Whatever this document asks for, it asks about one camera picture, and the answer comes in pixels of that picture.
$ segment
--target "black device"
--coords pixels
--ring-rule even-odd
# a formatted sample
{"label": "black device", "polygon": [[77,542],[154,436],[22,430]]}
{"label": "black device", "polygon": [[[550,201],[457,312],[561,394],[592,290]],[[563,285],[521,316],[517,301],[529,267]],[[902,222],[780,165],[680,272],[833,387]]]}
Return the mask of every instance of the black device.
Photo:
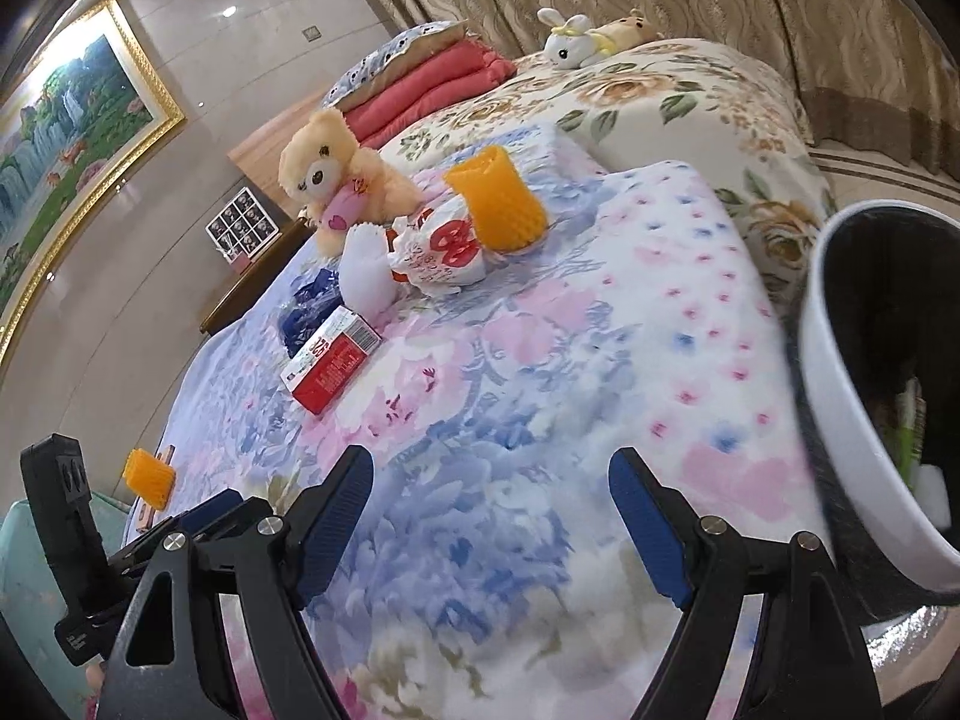
{"label": "black device", "polygon": [[[109,657],[98,720],[245,718],[219,594],[240,598],[277,720],[349,720],[299,612],[328,587],[366,504],[373,486],[366,450],[349,447],[323,485],[304,490],[284,517],[267,501],[225,490],[109,560],[91,533],[77,442],[54,436],[21,460],[37,531],[69,599],[58,630],[74,635],[59,635],[61,646],[74,659],[89,648]],[[683,610],[632,720],[707,717],[743,597],[753,593],[764,605],[737,720],[958,716],[960,656],[938,683],[880,707],[853,599],[813,533],[789,543],[744,538],[720,517],[699,517],[633,449],[614,453],[610,487],[656,589]],[[77,631],[88,649],[77,646]]]}

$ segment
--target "beige curtain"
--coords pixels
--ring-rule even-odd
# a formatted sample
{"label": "beige curtain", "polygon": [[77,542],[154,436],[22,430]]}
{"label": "beige curtain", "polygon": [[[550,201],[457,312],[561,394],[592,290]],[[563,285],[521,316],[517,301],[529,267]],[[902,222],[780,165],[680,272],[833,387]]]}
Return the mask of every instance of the beige curtain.
{"label": "beige curtain", "polygon": [[632,7],[670,36],[757,57],[797,88],[819,140],[875,149],[960,178],[960,87],[901,0],[380,0],[399,26],[466,18],[507,56],[539,50],[540,7],[595,23]]}

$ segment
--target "blue gripper pad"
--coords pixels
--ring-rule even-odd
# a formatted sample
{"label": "blue gripper pad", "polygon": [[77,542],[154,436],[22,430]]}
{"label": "blue gripper pad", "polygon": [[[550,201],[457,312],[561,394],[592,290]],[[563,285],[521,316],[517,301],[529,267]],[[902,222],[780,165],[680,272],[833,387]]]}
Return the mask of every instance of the blue gripper pad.
{"label": "blue gripper pad", "polygon": [[656,592],[671,599],[677,608],[686,608],[693,587],[686,580],[683,544],[622,449],[610,459],[608,481],[613,503]]}
{"label": "blue gripper pad", "polygon": [[[370,452],[358,446],[349,447],[347,451],[350,450],[356,450],[356,453],[344,453],[344,458],[339,461],[349,463],[346,474],[330,494],[304,540],[302,573],[296,583],[296,593],[304,603],[325,592],[330,585],[373,489]],[[334,466],[330,475],[336,472],[337,466]]]}
{"label": "blue gripper pad", "polygon": [[243,503],[243,495],[236,490],[227,488],[222,493],[217,493],[213,498],[208,498],[202,504],[184,512],[179,522],[179,528],[184,533],[194,536],[203,528],[208,526],[216,519],[220,519],[231,509],[235,509]]}

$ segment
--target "floral blanket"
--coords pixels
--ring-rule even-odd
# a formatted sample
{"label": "floral blanket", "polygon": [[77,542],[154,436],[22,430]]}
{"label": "floral blanket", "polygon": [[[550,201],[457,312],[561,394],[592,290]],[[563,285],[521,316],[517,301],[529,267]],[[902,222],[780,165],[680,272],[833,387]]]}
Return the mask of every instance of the floral blanket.
{"label": "floral blanket", "polygon": [[809,125],[773,69],[706,40],[650,43],[576,71],[542,55],[512,81],[422,119],[381,149],[404,172],[528,122],[554,122],[608,170],[693,165],[723,200],[778,310],[835,211]]}
{"label": "floral blanket", "polygon": [[[459,295],[395,305],[321,416],[280,383],[280,307],[322,264],[306,245],[200,351],[164,436],[170,512],[228,485],[284,512],[344,447],[371,451],[370,502],[305,612],[354,720],[630,716],[679,613],[611,501],[618,447],[741,533],[826,533],[781,327],[704,180],[678,162],[597,175],[543,128],[493,140],[544,201],[540,242]],[[416,177],[435,202],[442,167]],[[714,720],[746,675],[745,608]],[[248,716],[269,717],[236,603],[224,624]]]}

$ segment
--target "screw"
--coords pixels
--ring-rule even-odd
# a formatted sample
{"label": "screw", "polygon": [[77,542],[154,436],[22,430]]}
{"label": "screw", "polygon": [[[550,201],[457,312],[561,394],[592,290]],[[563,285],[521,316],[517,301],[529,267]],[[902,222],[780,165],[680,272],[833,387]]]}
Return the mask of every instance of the screw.
{"label": "screw", "polygon": [[720,533],[726,533],[727,531],[727,521],[715,514],[708,514],[706,517],[700,518],[700,527],[711,536],[720,536]]}
{"label": "screw", "polygon": [[168,533],[163,540],[163,548],[167,552],[176,552],[186,543],[186,536],[183,533]]}
{"label": "screw", "polygon": [[803,549],[809,550],[810,552],[816,552],[820,549],[820,540],[814,533],[810,531],[800,531],[797,533],[797,543],[803,547]]}
{"label": "screw", "polygon": [[264,517],[256,523],[256,531],[262,536],[273,536],[283,530],[283,520],[279,517]]}

